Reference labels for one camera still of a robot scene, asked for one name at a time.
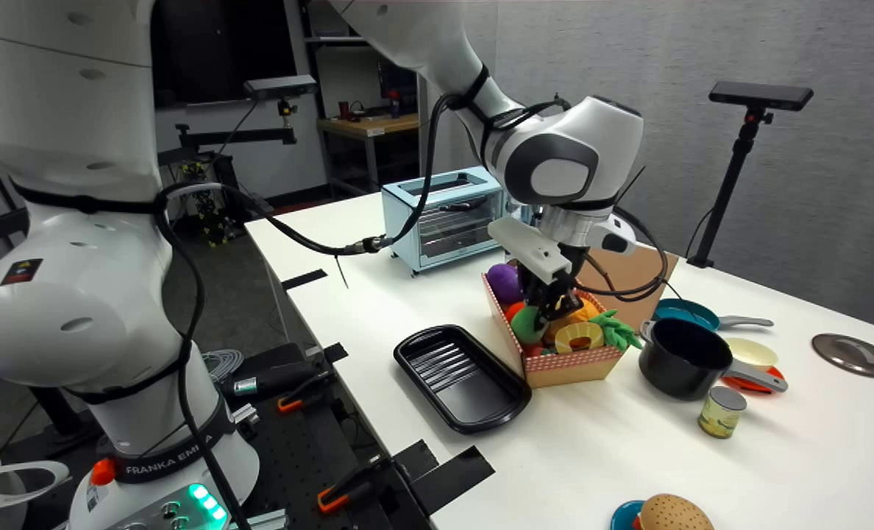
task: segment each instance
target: black pot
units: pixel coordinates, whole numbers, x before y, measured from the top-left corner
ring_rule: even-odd
[[[650,326],[639,369],[654,388],[679,401],[701,401],[719,376],[754,379],[770,392],[789,388],[785,379],[736,361],[719,333],[677,317]]]

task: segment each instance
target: purple toy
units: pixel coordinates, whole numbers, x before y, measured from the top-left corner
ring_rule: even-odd
[[[499,261],[489,267],[489,285],[499,307],[524,300],[520,276],[516,261]]]

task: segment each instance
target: white table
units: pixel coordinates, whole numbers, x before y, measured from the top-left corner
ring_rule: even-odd
[[[357,241],[383,233],[380,195],[282,216],[317,241]],[[719,311],[767,314],[767,333],[748,333],[780,353],[791,388],[750,397],[732,439],[697,431],[701,404],[655,395],[626,353],[602,382],[532,392],[510,428],[460,435],[395,366],[395,344],[432,325],[463,325],[498,357],[479,273],[499,260],[413,276],[392,252],[343,260],[349,288],[332,260],[308,252],[249,225],[267,267],[296,276],[323,267],[330,276],[292,291],[320,344],[342,341],[338,375],[392,453],[423,439],[438,463],[477,444],[494,476],[448,503],[438,528],[507,530],[602,530],[619,503],[673,491],[697,500],[719,528],[835,528],[874,530],[874,379],[817,358],[816,333],[850,333],[874,341],[874,326],[766,285],[677,266],[673,285]]]

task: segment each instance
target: pan handle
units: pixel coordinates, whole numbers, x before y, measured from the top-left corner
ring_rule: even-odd
[[[748,361],[732,358],[729,369],[723,372],[723,376],[742,376],[742,379],[754,379],[757,386],[766,386],[770,392],[785,392],[789,382],[782,376],[770,376]]]
[[[770,317],[750,317],[750,314],[719,314],[719,331],[729,326],[775,326]]]

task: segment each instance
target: black baking tray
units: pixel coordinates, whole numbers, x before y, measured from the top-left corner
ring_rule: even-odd
[[[510,425],[529,404],[529,386],[463,326],[420,331],[395,357],[460,434]]]

